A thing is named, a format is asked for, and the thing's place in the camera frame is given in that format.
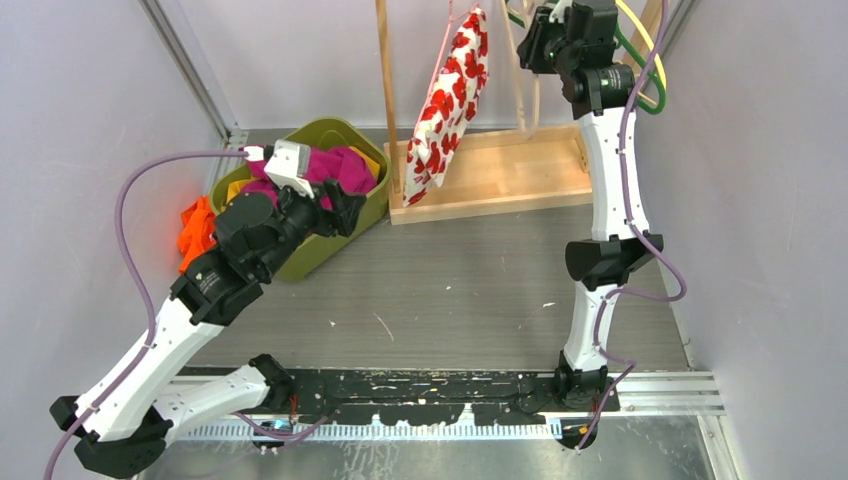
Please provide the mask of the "wooden hanger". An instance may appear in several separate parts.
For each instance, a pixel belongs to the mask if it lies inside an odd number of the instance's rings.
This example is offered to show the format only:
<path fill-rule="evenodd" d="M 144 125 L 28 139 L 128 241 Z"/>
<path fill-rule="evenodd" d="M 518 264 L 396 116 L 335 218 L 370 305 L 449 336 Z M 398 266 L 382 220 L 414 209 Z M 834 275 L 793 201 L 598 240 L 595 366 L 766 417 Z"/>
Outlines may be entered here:
<path fill-rule="evenodd" d="M 514 26 L 526 28 L 533 19 L 537 7 L 537 1 L 516 1 L 515 7 L 510 7 L 510 1 L 498 1 L 499 12 L 504 24 L 506 45 L 508 47 L 507 58 L 511 68 L 511 79 L 513 82 L 514 100 L 516 108 L 517 127 L 524 140 L 534 137 L 539 126 L 540 119 L 540 79 L 537 74 L 528 76 L 523 73 L 517 55 L 517 41 L 513 33 Z M 530 80 L 532 86 L 532 101 L 530 109 L 526 108 L 525 82 Z"/>

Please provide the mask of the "cream plastic hanger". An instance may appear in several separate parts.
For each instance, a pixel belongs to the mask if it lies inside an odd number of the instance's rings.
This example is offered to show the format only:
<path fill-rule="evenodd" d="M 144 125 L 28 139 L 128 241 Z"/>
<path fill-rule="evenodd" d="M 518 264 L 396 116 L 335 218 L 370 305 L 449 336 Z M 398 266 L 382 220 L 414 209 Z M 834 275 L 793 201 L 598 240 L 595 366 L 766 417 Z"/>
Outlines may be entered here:
<path fill-rule="evenodd" d="M 669 7 L 668 1 L 646 1 L 640 13 L 637 13 L 627 1 L 616 1 L 619 12 L 623 14 L 633 25 L 634 33 L 627 39 L 621 31 L 619 43 L 625 48 L 629 56 L 627 61 L 637 67 L 640 73 L 643 63 L 647 61 L 648 54 L 657 46 L 659 30 L 664 20 L 665 10 Z M 659 53 L 655 55 L 653 69 L 648 74 L 648 79 L 656 90 L 656 97 L 640 92 L 638 105 L 648 114 L 660 114 L 667 103 L 667 74 L 662 58 Z"/>

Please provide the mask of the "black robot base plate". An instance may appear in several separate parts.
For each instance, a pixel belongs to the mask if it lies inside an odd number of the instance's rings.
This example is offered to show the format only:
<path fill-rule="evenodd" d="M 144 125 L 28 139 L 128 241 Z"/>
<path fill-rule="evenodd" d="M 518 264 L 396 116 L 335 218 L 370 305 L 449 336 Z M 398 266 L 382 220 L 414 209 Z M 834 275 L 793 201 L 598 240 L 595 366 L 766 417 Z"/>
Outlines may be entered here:
<path fill-rule="evenodd" d="M 453 425 L 469 411 L 476 426 L 536 425 L 556 414 L 616 411 L 603 387 L 571 387 L 553 371 L 290 369 L 281 392 L 255 407 L 339 425 Z"/>

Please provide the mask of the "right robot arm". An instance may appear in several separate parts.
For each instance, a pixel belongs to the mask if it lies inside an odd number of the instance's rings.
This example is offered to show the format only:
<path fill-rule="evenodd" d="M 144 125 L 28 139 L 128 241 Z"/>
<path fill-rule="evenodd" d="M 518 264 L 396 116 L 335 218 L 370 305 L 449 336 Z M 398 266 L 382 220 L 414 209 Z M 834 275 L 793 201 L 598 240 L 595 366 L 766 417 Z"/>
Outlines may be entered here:
<path fill-rule="evenodd" d="M 517 48 L 521 68 L 562 81 L 589 167 L 591 235 L 565 248 L 575 301 L 552 381 L 554 399 L 571 411 L 597 409 L 609 397 L 604 352 L 615 302 L 630 275 L 664 247 L 641 210 L 635 163 L 625 155 L 638 93 L 633 69 L 614 59 L 617 29 L 613 1 L 543 3 Z"/>

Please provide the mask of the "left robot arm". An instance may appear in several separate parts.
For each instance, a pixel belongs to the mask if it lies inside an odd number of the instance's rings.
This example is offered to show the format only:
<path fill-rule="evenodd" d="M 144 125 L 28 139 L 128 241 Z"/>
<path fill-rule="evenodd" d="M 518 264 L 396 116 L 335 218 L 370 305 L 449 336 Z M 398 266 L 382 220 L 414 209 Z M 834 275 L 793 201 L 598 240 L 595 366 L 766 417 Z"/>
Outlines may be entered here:
<path fill-rule="evenodd" d="M 215 220 L 215 245 L 172 284 L 133 348 L 90 390 L 50 408 L 86 470 L 127 479 L 183 434 L 221 416 L 285 409 L 292 377 L 268 354 L 217 380 L 165 394 L 165 386 L 263 292 L 309 237 L 350 236 L 367 198 L 327 179 L 305 191 L 237 195 Z"/>

